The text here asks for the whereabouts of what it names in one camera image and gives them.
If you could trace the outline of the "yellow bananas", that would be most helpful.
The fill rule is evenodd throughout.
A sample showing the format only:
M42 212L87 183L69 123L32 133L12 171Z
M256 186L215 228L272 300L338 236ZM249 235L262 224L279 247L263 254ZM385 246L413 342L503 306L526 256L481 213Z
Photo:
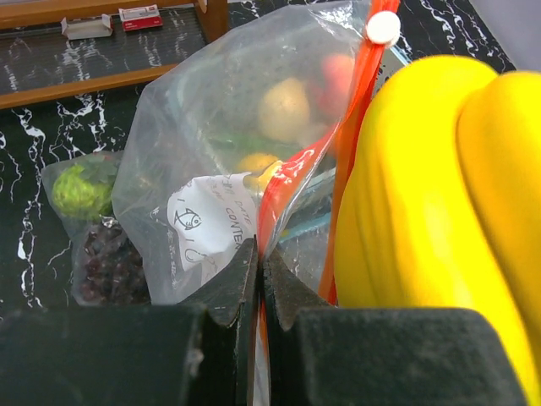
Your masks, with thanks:
M452 307L495 328L529 404L533 351L467 194L456 148L465 101L496 77L474 58L420 58L372 99L336 223L334 274L347 308Z

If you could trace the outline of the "green custard apple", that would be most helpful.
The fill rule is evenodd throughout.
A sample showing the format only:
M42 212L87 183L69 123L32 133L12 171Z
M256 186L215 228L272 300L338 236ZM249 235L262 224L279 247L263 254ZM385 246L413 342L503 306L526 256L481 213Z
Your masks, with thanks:
M79 163L64 170L52 186L52 203L66 217L96 220L112 214L112 188L117 166Z

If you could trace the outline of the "clear zip top bag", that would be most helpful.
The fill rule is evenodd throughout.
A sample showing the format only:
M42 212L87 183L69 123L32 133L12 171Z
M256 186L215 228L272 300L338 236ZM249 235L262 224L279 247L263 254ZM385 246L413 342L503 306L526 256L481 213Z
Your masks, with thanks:
M121 151L55 162L41 172L46 196L72 243L71 293L79 305L147 305L143 260L113 214Z

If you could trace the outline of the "dark red grapes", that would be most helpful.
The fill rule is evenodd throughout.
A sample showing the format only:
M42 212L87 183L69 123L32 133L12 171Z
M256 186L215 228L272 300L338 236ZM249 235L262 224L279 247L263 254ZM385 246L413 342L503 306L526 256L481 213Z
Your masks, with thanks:
M119 222L91 224L74 255L72 295L80 305L146 305L143 260Z

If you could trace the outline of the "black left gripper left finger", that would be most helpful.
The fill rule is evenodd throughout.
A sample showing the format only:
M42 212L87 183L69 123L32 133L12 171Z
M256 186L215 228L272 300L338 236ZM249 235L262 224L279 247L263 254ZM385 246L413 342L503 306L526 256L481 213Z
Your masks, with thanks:
M257 244L175 305L14 312L1 324L4 405L250 405Z

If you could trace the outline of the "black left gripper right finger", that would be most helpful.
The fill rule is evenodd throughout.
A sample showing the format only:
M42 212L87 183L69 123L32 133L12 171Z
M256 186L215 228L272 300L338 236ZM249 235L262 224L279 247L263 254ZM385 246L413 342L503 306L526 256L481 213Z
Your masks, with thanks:
M274 405L523 405L494 328L452 308L343 309L262 265Z

